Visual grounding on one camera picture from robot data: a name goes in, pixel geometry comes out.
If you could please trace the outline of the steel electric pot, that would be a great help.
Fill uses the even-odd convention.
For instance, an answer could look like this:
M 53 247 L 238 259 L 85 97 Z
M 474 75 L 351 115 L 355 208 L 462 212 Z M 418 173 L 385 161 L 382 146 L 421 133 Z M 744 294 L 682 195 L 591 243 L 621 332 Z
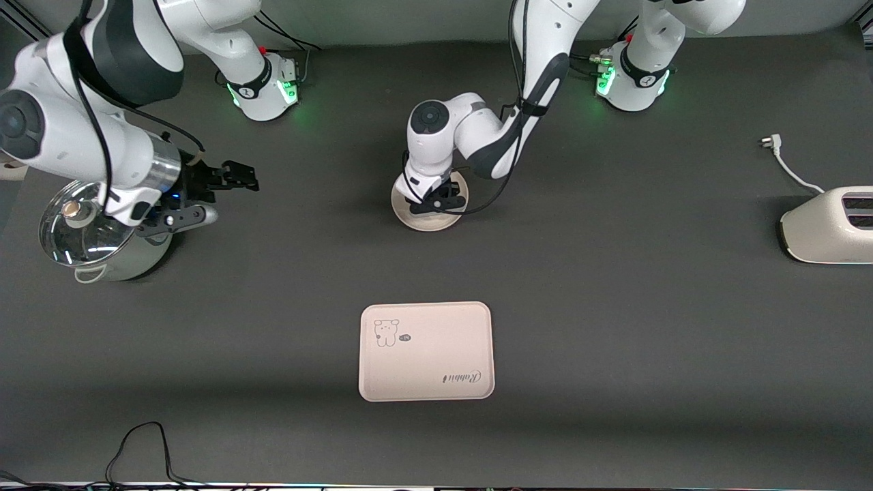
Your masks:
M 74 271 L 75 279 L 81 284 L 125 282 L 143 276 L 155 267 L 168 251 L 172 239 L 172 235 L 139 237 L 134 233 L 122 249 L 105 261 L 81 267 L 65 267 Z

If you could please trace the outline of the glass pot lid with knob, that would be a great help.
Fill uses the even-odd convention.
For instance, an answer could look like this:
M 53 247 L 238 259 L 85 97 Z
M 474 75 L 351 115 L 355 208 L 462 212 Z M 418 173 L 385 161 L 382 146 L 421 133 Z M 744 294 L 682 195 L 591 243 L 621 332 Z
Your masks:
M 100 184 L 72 181 L 46 206 L 38 237 L 48 258 L 69 267 L 107 260 L 134 235 L 134 228 L 103 214 Z

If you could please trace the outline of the cream rectangular tray with print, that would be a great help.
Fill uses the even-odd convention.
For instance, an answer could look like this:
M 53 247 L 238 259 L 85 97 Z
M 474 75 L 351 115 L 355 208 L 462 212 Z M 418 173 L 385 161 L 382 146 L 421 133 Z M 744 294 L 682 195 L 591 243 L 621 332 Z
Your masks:
M 371 403 L 484 399 L 496 385 L 492 311 L 479 301 L 371 305 L 358 390 Z

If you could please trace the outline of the cream white toaster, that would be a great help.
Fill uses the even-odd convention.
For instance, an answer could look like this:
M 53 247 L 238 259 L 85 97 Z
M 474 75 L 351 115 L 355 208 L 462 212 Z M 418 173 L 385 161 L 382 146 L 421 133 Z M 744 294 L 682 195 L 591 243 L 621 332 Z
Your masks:
M 873 265 L 873 186 L 827 190 L 780 218 L 784 249 L 796 261 Z

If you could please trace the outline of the cream round plate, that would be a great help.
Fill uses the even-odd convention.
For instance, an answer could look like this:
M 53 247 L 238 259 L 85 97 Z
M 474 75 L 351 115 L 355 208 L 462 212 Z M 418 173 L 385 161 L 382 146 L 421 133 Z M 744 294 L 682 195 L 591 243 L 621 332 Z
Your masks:
M 458 171 L 453 171 L 452 174 L 450 174 L 450 179 L 459 179 L 467 185 L 467 181 Z M 467 190 L 469 191 L 468 198 L 470 198 L 470 190 L 468 185 Z M 461 219 L 461 215 L 450 215 L 446 213 L 425 213 L 423 215 L 413 215 L 409 211 L 409 204 L 406 196 L 402 195 L 402 193 L 399 192 L 396 187 L 393 187 L 391 190 L 391 206 L 393 211 L 395 212 L 396 217 L 406 227 L 409 227 L 412 230 L 417 230 L 417 232 L 440 232 L 440 230 L 445 230 L 450 226 L 454 226 L 454 224 Z

